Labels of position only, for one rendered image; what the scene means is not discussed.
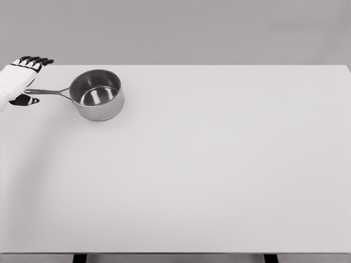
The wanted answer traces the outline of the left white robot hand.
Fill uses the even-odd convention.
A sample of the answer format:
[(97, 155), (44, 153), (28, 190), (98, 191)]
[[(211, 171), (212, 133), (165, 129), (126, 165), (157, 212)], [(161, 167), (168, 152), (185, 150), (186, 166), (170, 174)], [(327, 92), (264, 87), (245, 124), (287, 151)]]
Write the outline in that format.
[(34, 82), (41, 69), (53, 62), (53, 59), (27, 55), (5, 65), (0, 71), (0, 89), (11, 95), (7, 104), (30, 106), (39, 103), (38, 98), (27, 95), (25, 90)]

